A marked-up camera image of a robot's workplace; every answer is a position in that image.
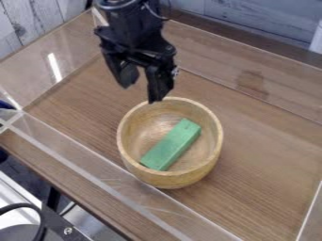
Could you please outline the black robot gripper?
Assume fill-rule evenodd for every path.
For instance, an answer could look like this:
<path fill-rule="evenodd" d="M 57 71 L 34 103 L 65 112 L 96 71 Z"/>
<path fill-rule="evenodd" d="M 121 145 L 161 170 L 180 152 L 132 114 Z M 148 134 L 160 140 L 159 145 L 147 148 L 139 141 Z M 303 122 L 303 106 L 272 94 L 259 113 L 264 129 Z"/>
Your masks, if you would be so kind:
<path fill-rule="evenodd" d="M 109 71 L 123 88 L 129 88 L 144 68 L 148 103 L 160 102 L 173 88 L 175 46 L 161 35 L 160 0 L 96 0 L 107 25 L 95 28 Z"/>

